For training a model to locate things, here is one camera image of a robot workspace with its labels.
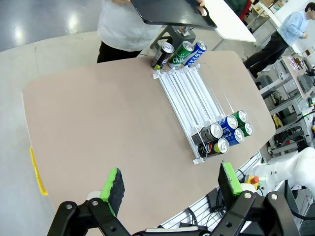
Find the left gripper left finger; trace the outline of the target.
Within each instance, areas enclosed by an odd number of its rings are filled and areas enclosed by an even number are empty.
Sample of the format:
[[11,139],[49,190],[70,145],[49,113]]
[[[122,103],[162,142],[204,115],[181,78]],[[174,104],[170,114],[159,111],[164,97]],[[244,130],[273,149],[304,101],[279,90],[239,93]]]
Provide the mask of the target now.
[[82,204],[62,202],[55,214],[49,236],[85,236],[90,229],[99,229],[104,236],[129,236],[117,214],[125,193],[120,169],[111,170],[98,197]]

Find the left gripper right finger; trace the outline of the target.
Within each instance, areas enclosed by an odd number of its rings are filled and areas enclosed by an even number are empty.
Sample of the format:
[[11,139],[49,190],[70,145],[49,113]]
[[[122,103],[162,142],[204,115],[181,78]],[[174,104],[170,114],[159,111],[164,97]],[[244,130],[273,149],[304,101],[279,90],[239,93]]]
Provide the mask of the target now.
[[212,230],[213,236],[245,236],[246,222],[256,222],[264,236],[299,236],[290,207],[281,192],[264,197],[243,190],[230,163],[222,162],[218,177],[227,212]]

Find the person left hand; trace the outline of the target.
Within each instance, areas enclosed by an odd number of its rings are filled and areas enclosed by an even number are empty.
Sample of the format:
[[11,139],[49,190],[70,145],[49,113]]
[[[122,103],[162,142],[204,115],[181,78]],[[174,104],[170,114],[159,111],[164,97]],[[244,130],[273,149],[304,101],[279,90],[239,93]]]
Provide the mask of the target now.
[[205,8],[205,0],[196,0],[197,2],[197,9],[199,10],[199,12],[201,13],[202,16],[207,16],[207,11]]

